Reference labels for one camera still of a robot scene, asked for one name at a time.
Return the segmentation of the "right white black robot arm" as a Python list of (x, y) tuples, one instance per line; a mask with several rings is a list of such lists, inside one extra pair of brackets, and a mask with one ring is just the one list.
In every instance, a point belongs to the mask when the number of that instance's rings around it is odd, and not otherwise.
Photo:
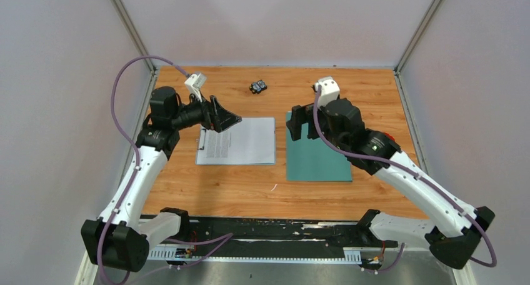
[(426, 219), (392, 216), (368, 210), (357, 228), (365, 246), (377, 241), (397, 241), (427, 249), (443, 264), (462, 269), (474, 260), (484, 243), (493, 268), (498, 259), (487, 230), (495, 214), (486, 206), (474, 207), (457, 198), (421, 170), (387, 133), (369, 129), (360, 110), (347, 99), (336, 99), (323, 107), (294, 106), (286, 126), (293, 140), (308, 126), (308, 138), (320, 139), (354, 166), (397, 189), (413, 202)]

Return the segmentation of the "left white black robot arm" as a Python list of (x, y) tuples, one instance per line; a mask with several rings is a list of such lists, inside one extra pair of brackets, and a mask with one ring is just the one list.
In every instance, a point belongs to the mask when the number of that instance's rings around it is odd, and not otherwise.
[(189, 103), (183, 104), (168, 86), (151, 93), (149, 107), (151, 112), (132, 145), (134, 157), (117, 192), (99, 217), (86, 220), (81, 228), (87, 255), (98, 266), (138, 272), (158, 244), (168, 238), (185, 243), (191, 237), (187, 211), (166, 207), (140, 223), (144, 203), (180, 140), (180, 130), (201, 126), (221, 133), (243, 120), (224, 109), (215, 96), (205, 100), (191, 94)]

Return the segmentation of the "green file folder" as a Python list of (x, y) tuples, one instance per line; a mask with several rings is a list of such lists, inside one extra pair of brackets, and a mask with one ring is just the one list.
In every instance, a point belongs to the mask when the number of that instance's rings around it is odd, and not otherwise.
[(308, 125), (302, 125), (302, 137), (293, 141), (286, 132), (286, 179), (299, 182), (353, 181), (351, 164), (319, 138), (308, 139)]

